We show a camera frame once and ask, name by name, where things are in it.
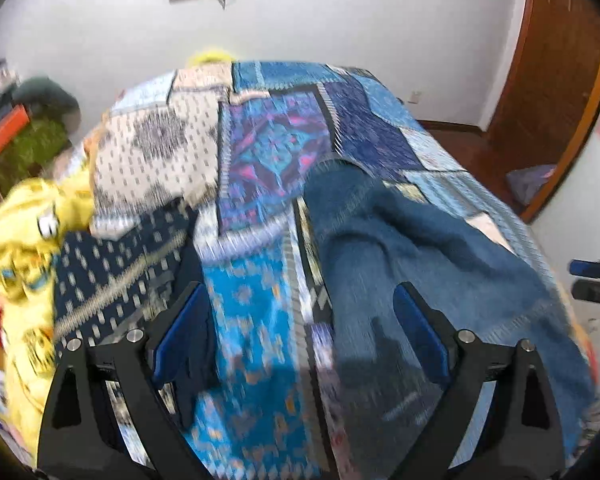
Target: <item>metal bolt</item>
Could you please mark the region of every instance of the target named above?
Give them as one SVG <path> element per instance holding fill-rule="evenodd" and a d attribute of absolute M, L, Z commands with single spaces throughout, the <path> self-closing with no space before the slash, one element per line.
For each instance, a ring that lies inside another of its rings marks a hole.
<path fill-rule="evenodd" d="M 69 341 L 66 344 L 66 349 L 69 352 L 75 352 L 78 348 L 80 348 L 81 344 L 82 344 L 82 341 L 80 341 L 79 339 L 71 339 L 71 341 Z"/>
<path fill-rule="evenodd" d="M 475 341 L 475 334 L 471 330 L 461 330 L 458 332 L 458 339 L 463 343 L 473 343 Z"/>
<path fill-rule="evenodd" d="M 520 346 L 525 352 L 533 352 L 536 349 L 536 345 L 534 345 L 529 339 L 523 339 L 520 342 Z"/>
<path fill-rule="evenodd" d="M 144 332 L 142 332 L 142 330 L 140 330 L 139 328 L 135 328 L 126 333 L 126 340 L 131 343 L 137 343 L 142 339 L 143 335 Z"/>

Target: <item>wooden floor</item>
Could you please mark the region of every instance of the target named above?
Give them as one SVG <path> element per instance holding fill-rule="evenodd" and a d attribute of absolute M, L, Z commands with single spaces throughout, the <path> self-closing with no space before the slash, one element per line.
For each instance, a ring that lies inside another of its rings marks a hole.
<path fill-rule="evenodd" d="M 497 153 L 485 139 L 471 132 L 428 131 L 478 182 L 517 214 L 522 213 L 524 206 L 513 198 L 499 171 L 503 165 L 503 155 Z"/>

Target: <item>electrical outlet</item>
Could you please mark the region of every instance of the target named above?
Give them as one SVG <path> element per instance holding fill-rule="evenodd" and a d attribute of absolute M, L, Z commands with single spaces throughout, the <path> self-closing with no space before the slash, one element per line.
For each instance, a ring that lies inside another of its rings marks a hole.
<path fill-rule="evenodd" d="M 416 105 L 420 102 L 421 97 L 422 97 L 422 92 L 420 90 L 411 92 L 411 97 L 408 102 L 411 103 L 412 105 Z"/>

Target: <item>jeans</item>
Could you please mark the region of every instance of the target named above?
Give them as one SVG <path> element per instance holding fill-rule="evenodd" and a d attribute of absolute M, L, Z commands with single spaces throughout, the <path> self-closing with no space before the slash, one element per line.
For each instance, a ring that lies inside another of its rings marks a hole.
<path fill-rule="evenodd" d="M 333 305 L 346 429 L 364 478 L 394 471 L 442 394 L 395 317 L 392 297 L 404 281 L 457 330 L 510 346 L 531 339 L 552 385 L 566 452 L 573 450 L 593 385 L 562 305 L 535 270 L 461 218 L 412 202 L 343 161 L 312 170 L 304 201 Z M 493 387 L 483 386 L 452 465 L 471 458 Z"/>

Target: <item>brown door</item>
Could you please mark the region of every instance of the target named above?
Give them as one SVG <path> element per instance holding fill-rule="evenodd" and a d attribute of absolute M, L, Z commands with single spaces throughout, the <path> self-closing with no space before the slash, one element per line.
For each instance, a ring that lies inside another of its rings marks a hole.
<path fill-rule="evenodd" d="M 528 0 L 525 15 L 509 79 L 487 132 L 504 155 L 504 173 L 558 164 L 600 66 L 600 17 L 588 0 Z"/>

